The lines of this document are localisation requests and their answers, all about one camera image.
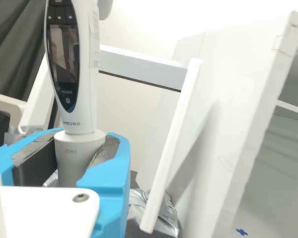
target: blue mark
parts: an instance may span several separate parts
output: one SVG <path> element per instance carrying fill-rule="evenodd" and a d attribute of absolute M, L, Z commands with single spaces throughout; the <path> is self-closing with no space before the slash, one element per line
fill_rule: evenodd
<path fill-rule="evenodd" d="M 237 231 L 238 233 L 240 233 L 243 237 L 244 237 L 244 236 L 248 236 L 248 233 L 247 233 L 246 231 L 244 231 L 243 229 L 236 229 L 236 231 Z"/>

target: dark fabric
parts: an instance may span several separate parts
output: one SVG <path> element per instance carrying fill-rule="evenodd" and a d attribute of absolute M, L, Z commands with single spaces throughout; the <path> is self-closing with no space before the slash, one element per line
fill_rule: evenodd
<path fill-rule="evenodd" d="M 0 0 L 0 93 L 27 100 L 44 55 L 45 0 Z M 9 117 L 0 112 L 0 145 Z"/>

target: silver foil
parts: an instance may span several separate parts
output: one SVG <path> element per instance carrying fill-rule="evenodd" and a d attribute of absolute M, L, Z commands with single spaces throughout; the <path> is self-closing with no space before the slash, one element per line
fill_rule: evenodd
<path fill-rule="evenodd" d="M 130 189 L 128 220 L 134 220 L 138 225 L 140 224 L 148 197 L 149 192 L 144 192 L 139 188 Z M 177 238 L 179 235 L 177 211 L 167 194 L 163 198 L 154 230 L 174 238 Z"/>
<path fill-rule="evenodd" d="M 26 131 L 26 134 L 21 134 L 18 128 L 9 126 L 8 132 L 4 134 L 4 144 L 11 145 L 29 135 L 32 135 L 34 133 L 37 133 L 43 130 L 38 126 L 27 126 L 27 127 L 23 127 L 22 129 Z"/>

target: white wall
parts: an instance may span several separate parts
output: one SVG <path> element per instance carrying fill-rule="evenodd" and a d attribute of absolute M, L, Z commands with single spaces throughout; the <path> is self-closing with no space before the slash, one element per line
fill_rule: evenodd
<path fill-rule="evenodd" d="M 114 0 L 111 15 L 100 24 L 100 38 L 105 45 L 171 58 L 176 39 L 183 36 L 291 9 L 298 10 L 298 0 Z M 101 76 L 98 125 L 130 140 L 133 170 L 160 94 L 158 88 Z"/>

